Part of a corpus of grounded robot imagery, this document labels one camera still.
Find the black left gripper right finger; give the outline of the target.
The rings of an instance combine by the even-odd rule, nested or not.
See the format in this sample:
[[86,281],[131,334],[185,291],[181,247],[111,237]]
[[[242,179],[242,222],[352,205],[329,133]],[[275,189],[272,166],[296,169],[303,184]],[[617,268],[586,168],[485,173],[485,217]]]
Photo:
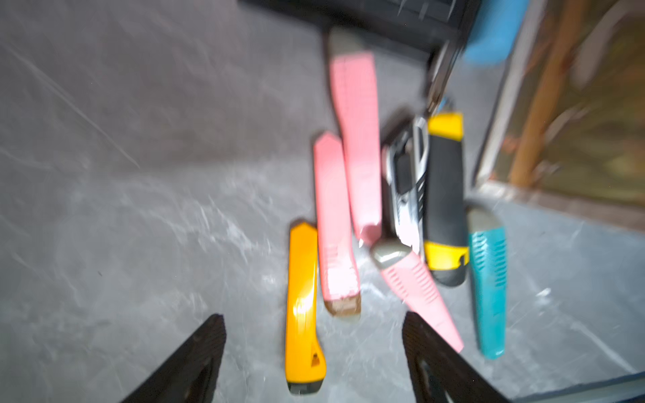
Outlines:
[[417,402],[507,402],[416,312],[402,326],[413,392]]

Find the canvas pouch with farm picture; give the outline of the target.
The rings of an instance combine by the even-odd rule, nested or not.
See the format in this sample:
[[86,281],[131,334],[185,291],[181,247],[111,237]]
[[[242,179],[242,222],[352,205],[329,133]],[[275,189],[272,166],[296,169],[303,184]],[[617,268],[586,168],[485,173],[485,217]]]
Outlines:
[[473,185],[643,231],[643,2],[527,4]]

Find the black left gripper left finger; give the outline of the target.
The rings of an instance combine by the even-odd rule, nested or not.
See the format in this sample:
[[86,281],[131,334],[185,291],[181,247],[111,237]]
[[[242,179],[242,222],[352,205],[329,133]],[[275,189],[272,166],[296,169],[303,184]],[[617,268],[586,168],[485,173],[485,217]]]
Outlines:
[[211,315],[126,402],[211,402],[227,340],[224,317]]

